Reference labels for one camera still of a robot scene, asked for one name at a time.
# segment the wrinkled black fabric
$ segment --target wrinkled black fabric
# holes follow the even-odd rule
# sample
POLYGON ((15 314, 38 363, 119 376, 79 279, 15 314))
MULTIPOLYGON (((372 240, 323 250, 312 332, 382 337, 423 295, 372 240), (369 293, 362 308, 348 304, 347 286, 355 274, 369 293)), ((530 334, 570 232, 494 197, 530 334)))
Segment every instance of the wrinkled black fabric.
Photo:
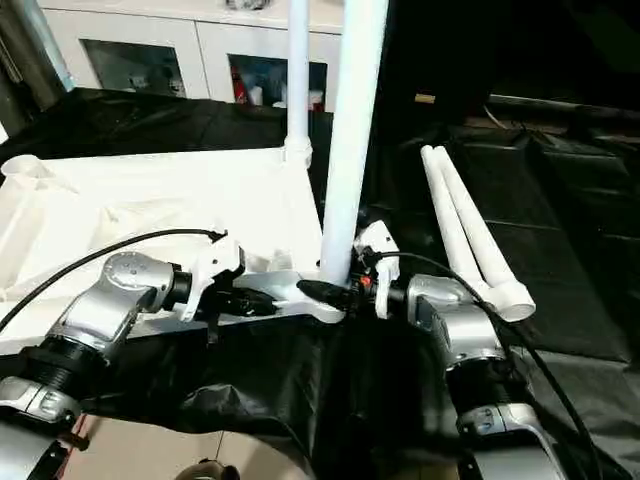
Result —
MULTIPOLYGON (((313 114, 310 170, 320 213, 331 116, 313 114)), ((286 115, 210 101, 76 90, 0 146, 0 162, 282 144, 286 115)), ((538 311, 524 328, 603 451, 606 478, 640 476, 638 153, 526 132, 438 128, 471 195, 538 311)), ((402 250, 446 261, 419 157, 422 141, 370 150, 360 222, 384 219, 402 250)), ((403 262, 403 272, 426 271, 403 262)), ((584 445, 522 348, 532 401, 587 468, 584 445)), ((463 452, 429 338, 373 316, 324 325, 309 317, 132 340, 88 411, 203 433, 255 435, 318 478, 357 465, 362 478, 463 452)), ((0 376, 15 358, 0 362, 0 376)))

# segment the tile floor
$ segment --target tile floor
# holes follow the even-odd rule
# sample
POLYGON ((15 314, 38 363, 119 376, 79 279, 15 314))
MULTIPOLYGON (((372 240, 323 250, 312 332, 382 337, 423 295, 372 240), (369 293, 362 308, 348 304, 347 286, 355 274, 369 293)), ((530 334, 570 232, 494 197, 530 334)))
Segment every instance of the tile floor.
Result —
MULTIPOLYGON (((88 418, 83 434, 93 439, 74 452, 63 480, 174 480, 203 458, 234 465, 242 480, 307 480, 300 468, 260 441, 237 433, 184 435, 160 427, 88 418)), ((390 480, 457 480, 455 469, 406 472, 390 480)))

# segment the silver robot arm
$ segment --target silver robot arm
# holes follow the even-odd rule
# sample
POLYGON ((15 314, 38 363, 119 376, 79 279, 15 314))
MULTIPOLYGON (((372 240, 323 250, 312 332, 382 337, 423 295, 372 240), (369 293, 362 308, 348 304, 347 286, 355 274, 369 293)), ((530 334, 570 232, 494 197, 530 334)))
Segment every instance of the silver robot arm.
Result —
MULTIPOLYGON (((222 259, 217 271, 239 274, 240 263, 241 255, 222 259)), ((20 375, 0 382, 0 479, 55 478, 67 456, 58 438, 71 431, 79 400, 119 354, 138 315, 173 310, 190 293, 192 276, 177 265, 133 252, 110 257, 44 341, 21 352, 20 375)))

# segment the black tablecloth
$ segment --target black tablecloth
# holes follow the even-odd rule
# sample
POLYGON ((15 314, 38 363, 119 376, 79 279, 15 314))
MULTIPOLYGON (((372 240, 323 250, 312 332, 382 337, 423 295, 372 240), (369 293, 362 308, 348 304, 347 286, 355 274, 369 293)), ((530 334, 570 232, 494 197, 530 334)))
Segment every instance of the black tablecloth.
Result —
MULTIPOLYGON (((311 117, 310 175, 320 211, 331 120, 311 117)), ((285 134, 280 110, 75 90, 0 146, 0 162, 23 153, 51 159, 276 147, 285 134)), ((604 452, 607 478, 640 476, 637 151, 536 132, 434 127, 423 134, 425 142, 447 145, 536 300, 526 329, 604 452)), ((374 138, 360 222, 383 219, 402 250, 444 261, 422 144, 374 138)), ((403 272, 416 267, 403 264, 403 272)), ((221 329, 213 348, 199 331, 138 339, 86 407, 184 432, 245 432, 319 478, 339 477, 353 464, 363 478, 375 478, 398 464, 460 453, 427 345, 408 326, 375 318, 235 325, 221 329)), ((547 428, 568 447, 569 463, 585 460, 559 401, 522 358, 547 428)), ((10 374, 15 361, 3 359, 0 372, 10 374)))

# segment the white pvc pipe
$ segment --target white pvc pipe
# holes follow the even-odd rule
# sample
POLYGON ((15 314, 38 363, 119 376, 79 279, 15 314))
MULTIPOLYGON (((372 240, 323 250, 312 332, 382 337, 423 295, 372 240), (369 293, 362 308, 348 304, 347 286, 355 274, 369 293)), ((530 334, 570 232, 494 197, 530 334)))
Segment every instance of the white pvc pipe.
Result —
POLYGON ((309 149, 309 0, 289 0, 287 68, 286 146, 309 149))
POLYGON ((420 153, 449 266, 478 291, 486 292, 489 286, 480 275, 433 147, 427 145, 420 150, 420 153))
POLYGON ((529 317, 535 311, 535 303, 527 288, 509 268, 449 154, 444 147, 435 148, 433 154, 480 270, 492 288, 491 303, 506 320, 516 321, 529 317))
POLYGON ((388 7, 388 0, 345 2, 320 271, 336 285, 351 266, 388 7))

